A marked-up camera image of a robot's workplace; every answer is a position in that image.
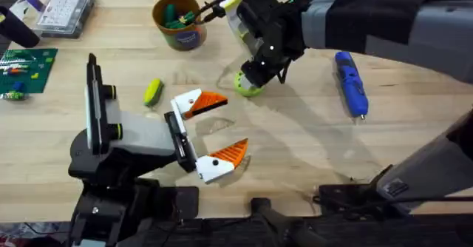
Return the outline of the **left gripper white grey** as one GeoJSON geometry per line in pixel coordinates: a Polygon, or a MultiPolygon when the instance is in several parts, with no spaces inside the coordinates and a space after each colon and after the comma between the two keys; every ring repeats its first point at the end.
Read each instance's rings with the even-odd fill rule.
{"type": "Polygon", "coordinates": [[[205,184],[212,183],[240,166],[248,149],[248,139],[197,158],[185,120],[227,103],[228,98],[217,92],[194,89],[172,98],[171,110],[164,114],[163,120],[123,111],[118,103],[106,103],[106,114],[111,122],[120,125],[120,138],[112,141],[111,146],[155,162],[159,167],[166,158],[177,161],[187,172],[196,169],[205,184]]]}

